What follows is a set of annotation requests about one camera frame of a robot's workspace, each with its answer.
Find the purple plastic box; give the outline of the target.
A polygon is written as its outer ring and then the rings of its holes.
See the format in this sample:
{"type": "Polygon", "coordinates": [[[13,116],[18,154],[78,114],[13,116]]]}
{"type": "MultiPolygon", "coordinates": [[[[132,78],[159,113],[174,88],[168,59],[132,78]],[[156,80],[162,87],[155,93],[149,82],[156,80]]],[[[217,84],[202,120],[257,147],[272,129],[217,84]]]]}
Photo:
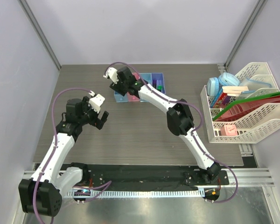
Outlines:
{"type": "Polygon", "coordinates": [[[163,73],[152,73],[152,81],[157,80],[158,85],[162,86],[162,92],[163,94],[166,93],[165,91],[165,83],[164,83],[164,75],[163,73]]]}

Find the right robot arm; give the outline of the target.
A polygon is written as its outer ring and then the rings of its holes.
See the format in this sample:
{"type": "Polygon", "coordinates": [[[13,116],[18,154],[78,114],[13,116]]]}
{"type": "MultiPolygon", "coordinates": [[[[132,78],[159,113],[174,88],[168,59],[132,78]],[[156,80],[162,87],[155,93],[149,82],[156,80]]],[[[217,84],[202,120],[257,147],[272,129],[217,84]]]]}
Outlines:
{"type": "Polygon", "coordinates": [[[213,184],[218,179],[221,167],[200,140],[186,100],[176,100],[165,95],[142,77],[136,79],[128,67],[122,67],[119,70],[109,67],[104,77],[112,81],[110,88],[117,93],[121,95],[129,93],[163,111],[167,117],[169,131],[184,141],[196,159],[203,182],[213,184]]]}

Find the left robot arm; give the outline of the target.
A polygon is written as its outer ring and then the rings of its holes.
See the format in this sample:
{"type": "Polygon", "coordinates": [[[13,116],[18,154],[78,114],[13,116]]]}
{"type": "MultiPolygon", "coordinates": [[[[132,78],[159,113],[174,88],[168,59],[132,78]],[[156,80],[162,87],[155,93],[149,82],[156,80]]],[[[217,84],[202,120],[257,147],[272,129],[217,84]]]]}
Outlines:
{"type": "Polygon", "coordinates": [[[56,136],[40,166],[29,179],[23,179],[19,184],[23,212],[55,217],[68,191],[77,184],[85,186],[89,183],[90,174],[85,164],[72,163],[63,174],[60,174],[60,169],[84,125],[102,129],[109,115],[104,112],[99,117],[104,101],[105,98],[100,94],[67,101],[63,119],[56,126],[56,136]]]}

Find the purple capped black highlighter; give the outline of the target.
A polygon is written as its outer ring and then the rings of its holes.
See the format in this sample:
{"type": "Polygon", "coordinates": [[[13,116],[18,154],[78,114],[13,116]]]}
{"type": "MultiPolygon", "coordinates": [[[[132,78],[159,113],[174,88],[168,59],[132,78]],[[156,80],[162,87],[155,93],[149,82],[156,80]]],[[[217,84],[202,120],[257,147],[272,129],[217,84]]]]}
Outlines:
{"type": "Polygon", "coordinates": [[[158,87],[158,82],[157,82],[157,80],[154,80],[154,81],[153,81],[153,87],[154,87],[155,89],[158,87]]]}

